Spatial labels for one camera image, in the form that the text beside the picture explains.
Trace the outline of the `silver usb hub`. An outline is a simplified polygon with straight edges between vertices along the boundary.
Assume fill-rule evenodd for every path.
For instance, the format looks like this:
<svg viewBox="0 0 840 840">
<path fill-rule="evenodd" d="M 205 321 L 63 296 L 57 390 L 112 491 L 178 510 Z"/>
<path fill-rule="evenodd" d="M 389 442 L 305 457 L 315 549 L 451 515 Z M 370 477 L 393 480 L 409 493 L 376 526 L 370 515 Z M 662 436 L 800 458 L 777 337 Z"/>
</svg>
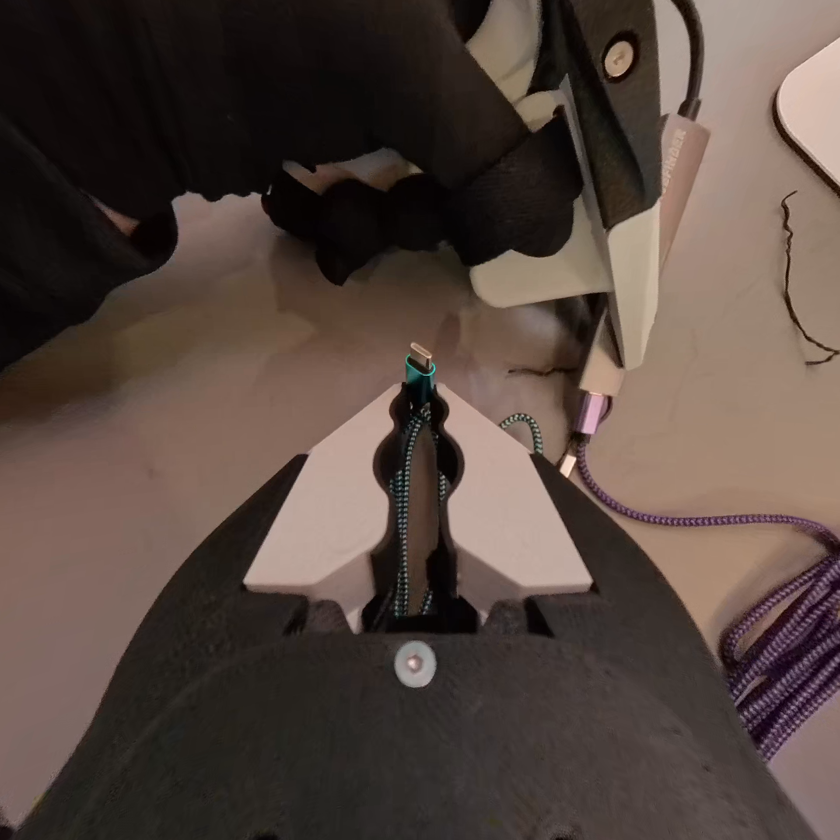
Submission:
<svg viewBox="0 0 840 840">
<path fill-rule="evenodd" d="M 677 114 L 663 118 L 660 135 L 658 301 L 663 268 L 697 179 L 709 137 L 710 132 L 697 121 Z M 618 353 L 607 293 L 590 295 L 588 299 L 592 301 L 591 326 L 581 355 L 579 387 L 583 392 L 615 397 L 621 389 L 625 373 L 632 370 L 623 368 Z"/>
</svg>

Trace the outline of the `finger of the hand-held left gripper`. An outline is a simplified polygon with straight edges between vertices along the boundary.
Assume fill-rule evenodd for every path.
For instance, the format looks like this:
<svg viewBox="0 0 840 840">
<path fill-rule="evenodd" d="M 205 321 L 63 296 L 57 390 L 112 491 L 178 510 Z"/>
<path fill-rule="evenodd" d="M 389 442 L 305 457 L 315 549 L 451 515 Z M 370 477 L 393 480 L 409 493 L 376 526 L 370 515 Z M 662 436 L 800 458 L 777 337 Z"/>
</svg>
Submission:
<svg viewBox="0 0 840 840">
<path fill-rule="evenodd" d="M 469 269 L 474 292 L 494 308 L 607 293 L 611 272 L 595 236 L 585 200 L 574 203 L 574 224 L 565 246 L 549 257 L 530 257 L 509 250 Z"/>
<path fill-rule="evenodd" d="M 597 263 L 611 281 L 607 296 L 616 346 L 623 368 L 634 370 L 644 361 L 658 308 L 661 200 L 612 229 L 605 228 L 570 79 L 563 79 L 563 96 L 581 166 L 582 206 L 590 221 Z"/>
</svg>

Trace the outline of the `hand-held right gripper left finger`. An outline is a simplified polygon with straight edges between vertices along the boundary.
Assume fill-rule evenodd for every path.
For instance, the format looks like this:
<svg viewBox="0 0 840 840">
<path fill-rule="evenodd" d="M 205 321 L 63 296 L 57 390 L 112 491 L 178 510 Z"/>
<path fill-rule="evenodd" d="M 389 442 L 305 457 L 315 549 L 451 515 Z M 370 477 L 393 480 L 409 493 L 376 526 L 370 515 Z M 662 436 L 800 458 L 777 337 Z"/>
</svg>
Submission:
<svg viewBox="0 0 840 840">
<path fill-rule="evenodd" d="M 244 578 L 256 593 L 337 603 L 353 632 L 374 598 L 371 556 L 386 535 L 390 498 L 374 473 L 392 432 L 392 385 L 316 444 Z"/>
</svg>

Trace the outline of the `long black thread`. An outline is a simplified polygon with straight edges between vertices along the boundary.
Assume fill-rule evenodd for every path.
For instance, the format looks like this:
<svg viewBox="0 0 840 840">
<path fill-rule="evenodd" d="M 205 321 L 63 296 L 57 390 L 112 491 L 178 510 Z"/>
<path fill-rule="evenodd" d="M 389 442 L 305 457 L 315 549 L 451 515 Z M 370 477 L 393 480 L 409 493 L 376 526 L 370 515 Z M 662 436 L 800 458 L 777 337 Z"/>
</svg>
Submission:
<svg viewBox="0 0 840 840">
<path fill-rule="evenodd" d="M 818 351 L 821 355 L 817 358 L 805 358 L 804 364 L 806 367 L 816 368 L 830 364 L 838 359 L 839 349 L 830 346 L 819 339 L 812 336 L 803 325 L 800 316 L 795 309 L 792 297 L 792 268 L 793 268 L 793 241 L 795 231 L 791 225 L 792 210 L 791 199 L 797 195 L 798 190 L 792 190 L 784 195 L 780 200 L 780 222 L 781 232 L 783 236 L 783 254 L 784 254 L 784 271 L 782 279 L 782 301 L 786 310 L 787 316 L 791 322 L 793 329 L 798 334 L 799 338 L 806 346 L 812 350 Z"/>
</svg>

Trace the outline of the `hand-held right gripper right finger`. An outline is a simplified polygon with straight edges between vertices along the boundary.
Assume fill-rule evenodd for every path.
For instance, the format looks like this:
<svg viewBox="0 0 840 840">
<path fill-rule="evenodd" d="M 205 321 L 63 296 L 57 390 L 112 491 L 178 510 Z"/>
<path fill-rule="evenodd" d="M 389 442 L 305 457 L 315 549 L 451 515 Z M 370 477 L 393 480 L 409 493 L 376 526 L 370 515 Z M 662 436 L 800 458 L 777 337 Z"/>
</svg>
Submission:
<svg viewBox="0 0 840 840">
<path fill-rule="evenodd" d="M 592 576 L 532 454 L 446 385 L 437 392 L 463 461 L 446 505 L 458 595 L 484 623 L 499 602 L 588 592 Z"/>
</svg>

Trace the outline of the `white monitor base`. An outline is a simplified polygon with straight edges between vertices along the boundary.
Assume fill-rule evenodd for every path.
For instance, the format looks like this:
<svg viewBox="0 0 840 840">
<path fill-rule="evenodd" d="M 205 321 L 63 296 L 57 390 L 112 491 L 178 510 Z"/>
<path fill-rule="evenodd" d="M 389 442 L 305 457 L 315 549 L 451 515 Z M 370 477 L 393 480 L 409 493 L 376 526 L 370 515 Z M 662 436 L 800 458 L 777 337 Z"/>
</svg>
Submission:
<svg viewBox="0 0 840 840">
<path fill-rule="evenodd" d="M 839 193 L 839 40 L 794 68 L 773 100 L 777 130 L 835 193 Z"/>
</svg>

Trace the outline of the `person's left forearm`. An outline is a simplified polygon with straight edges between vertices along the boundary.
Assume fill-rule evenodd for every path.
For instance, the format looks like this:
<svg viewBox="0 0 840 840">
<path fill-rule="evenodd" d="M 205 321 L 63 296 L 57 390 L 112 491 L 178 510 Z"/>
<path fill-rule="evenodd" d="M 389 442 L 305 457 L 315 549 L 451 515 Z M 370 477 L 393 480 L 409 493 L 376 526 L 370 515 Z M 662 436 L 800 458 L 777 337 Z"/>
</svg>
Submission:
<svg viewBox="0 0 840 840">
<path fill-rule="evenodd" d="M 2 369 L 174 253 L 184 188 L 135 11 L 2 2 Z"/>
</svg>

